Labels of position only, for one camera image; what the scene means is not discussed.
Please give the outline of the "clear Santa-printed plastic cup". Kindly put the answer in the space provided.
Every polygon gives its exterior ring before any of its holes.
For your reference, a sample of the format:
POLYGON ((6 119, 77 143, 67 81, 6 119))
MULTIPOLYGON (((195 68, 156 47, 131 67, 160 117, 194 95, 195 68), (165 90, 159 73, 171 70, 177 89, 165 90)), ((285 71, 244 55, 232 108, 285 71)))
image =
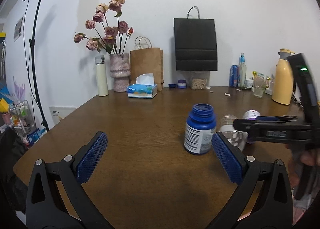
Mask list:
POLYGON ((221 119, 220 132, 228 139, 228 141, 233 145, 239 148, 240 151, 243 151, 247 143, 248 134, 243 131, 238 131, 234 128, 233 122, 236 119, 234 115, 225 115, 221 119))

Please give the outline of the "purple white pill bottle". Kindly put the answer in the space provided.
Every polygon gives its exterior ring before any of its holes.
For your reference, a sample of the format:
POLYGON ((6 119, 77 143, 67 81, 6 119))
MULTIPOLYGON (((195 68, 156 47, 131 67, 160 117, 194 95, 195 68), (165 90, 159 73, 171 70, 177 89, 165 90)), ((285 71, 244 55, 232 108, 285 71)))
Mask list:
MULTIPOLYGON (((260 113, 256 110, 249 110, 247 112, 244 113, 243 115, 243 119, 246 119, 246 120, 255 120, 257 117, 260 116, 260 113)), ((247 143, 248 144, 254 144, 255 141, 253 141, 252 139, 249 139, 247 138, 247 143)))

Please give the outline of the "yellow thermal jug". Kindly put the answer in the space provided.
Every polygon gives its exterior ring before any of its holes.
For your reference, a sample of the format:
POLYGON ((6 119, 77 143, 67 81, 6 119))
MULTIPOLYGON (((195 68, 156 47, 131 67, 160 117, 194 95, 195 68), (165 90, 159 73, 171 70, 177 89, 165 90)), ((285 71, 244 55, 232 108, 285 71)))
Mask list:
POLYGON ((272 100, 282 105, 289 105, 293 91, 293 75, 287 57, 293 54, 293 51, 281 48, 278 54, 272 100))

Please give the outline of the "clear drinking glass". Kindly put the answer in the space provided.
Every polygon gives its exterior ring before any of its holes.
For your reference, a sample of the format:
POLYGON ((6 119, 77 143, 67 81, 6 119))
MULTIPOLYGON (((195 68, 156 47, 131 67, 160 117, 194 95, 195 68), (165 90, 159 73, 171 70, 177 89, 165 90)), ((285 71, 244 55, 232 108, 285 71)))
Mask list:
POLYGON ((267 80, 265 78, 258 75, 253 79, 254 96, 256 96, 257 98, 263 97, 266 89, 266 82, 267 80))

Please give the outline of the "blue open pill bottle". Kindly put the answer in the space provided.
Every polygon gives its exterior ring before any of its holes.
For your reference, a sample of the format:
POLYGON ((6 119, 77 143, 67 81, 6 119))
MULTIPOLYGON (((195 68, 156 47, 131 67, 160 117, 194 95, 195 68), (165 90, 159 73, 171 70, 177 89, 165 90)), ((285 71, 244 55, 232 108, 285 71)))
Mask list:
POLYGON ((185 123, 184 148, 191 154, 203 155, 212 148, 216 132, 214 108, 209 104, 195 104, 185 123))

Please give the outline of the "blue drink can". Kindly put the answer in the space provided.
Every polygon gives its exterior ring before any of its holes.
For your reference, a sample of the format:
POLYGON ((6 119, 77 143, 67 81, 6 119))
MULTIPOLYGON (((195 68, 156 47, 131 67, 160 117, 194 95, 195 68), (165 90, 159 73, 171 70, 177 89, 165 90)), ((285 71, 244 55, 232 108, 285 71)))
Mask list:
POLYGON ((229 87, 238 86, 239 67, 238 65, 231 65, 229 71, 229 87))

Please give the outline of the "clear jar with grains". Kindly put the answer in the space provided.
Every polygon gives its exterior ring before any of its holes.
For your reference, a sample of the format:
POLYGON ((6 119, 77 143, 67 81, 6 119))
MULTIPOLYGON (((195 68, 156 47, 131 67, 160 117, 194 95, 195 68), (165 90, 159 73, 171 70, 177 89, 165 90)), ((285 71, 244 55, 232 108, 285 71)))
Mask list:
POLYGON ((207 86, 208 72, 206 71, 193 71, 191 73, 191 89, 204 90, 207 86))

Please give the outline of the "small purple white jar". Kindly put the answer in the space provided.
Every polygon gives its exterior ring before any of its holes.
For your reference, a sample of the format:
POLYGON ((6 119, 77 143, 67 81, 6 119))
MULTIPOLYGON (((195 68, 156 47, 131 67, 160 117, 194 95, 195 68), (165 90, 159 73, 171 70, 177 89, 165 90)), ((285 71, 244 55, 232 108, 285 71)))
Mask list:
POLYGON ((187 82, 186 80, 180 79, 177 81, 177 88, 179 89, 185 89, 187 88, 187 82))

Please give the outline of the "blue bottle cap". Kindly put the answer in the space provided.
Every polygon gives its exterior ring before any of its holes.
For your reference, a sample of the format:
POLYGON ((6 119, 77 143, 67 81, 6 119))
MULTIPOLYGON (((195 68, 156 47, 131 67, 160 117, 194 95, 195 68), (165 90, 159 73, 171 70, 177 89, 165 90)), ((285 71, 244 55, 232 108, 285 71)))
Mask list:
POLYGON ((175 83, 170 83, 169 84, 169 88, 176 88, 176 87, 177 87, 177 85, 175 83))

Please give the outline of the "black paper bag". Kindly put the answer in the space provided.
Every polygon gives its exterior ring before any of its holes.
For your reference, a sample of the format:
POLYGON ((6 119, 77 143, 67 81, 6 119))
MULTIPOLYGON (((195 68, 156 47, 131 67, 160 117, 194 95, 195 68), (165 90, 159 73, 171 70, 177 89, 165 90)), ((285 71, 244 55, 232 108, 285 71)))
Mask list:
POLYGON ((217 40, 215 21, 197 17, 174 18, 176 69, 179 71, 217 71, 217 40))

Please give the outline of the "blue tissue box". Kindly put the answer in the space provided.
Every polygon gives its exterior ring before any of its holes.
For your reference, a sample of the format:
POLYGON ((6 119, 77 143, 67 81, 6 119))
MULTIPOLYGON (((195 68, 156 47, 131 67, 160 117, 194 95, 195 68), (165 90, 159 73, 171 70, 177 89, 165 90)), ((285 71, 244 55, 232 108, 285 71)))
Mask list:
POLYGON ((153 73, 138 76, 136 82, 127 87, 128 98, 153 99, 157 92, 157 83, 155 83, 153 73))

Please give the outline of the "cream thermos flask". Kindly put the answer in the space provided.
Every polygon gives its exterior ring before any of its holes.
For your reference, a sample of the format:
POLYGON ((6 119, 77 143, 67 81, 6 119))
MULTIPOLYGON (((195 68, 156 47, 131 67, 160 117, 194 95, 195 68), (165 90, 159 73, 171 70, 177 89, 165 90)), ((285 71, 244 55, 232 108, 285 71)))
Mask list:
POLYGON ((95 57, 95 70, 96 70, 98 95, 107 96, 108 86, 107 86, 107 77, 106 77, 105 57, 103 55, 95 57))

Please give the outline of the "brown paper bag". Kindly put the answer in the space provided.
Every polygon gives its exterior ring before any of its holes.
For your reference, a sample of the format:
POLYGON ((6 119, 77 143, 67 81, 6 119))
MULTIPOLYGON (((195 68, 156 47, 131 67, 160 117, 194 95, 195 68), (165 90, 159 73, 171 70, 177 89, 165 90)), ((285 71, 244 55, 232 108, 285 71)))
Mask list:
POLYGON ((163 50, 153 47, 146 37, 135 38, 135 50, 130 52, 131 85, 142 74, 152 73, 159 92, 163 89, 163 50))

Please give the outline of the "dried pink rose bouquet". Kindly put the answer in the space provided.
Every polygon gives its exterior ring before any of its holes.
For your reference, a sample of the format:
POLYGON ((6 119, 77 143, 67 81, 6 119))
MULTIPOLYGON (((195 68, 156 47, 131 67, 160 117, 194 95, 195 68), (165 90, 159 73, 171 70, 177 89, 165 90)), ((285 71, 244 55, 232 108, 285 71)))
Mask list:
POLYGON ((128 39, 132 36, 134 29, 129 24, 120 20, 123 14, 123 5, 126 0, 110 0, 108 4, 98 4, 95 14, 85 22, 86 30, 94 30, 95 37, 89 37, 84 33, 76 33, 73 41, 78 44, 83 40, 85 47, 90 51, 101 52, 104 50, 109 55, 123 54, 128 39), (117 20, 116 26, 111 26, 107 20, 107 12, 113 12, 117 20))

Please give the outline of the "white carton by wall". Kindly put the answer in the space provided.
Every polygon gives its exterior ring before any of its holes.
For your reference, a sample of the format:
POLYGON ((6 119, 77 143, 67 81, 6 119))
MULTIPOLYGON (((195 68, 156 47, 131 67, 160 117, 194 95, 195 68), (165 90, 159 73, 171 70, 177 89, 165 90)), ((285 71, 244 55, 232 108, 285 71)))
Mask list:
POLYGON ((49 110, 52 115, 54 125, 57 125, 61 120, 75 111, 76 107, 50 106, 49 110))

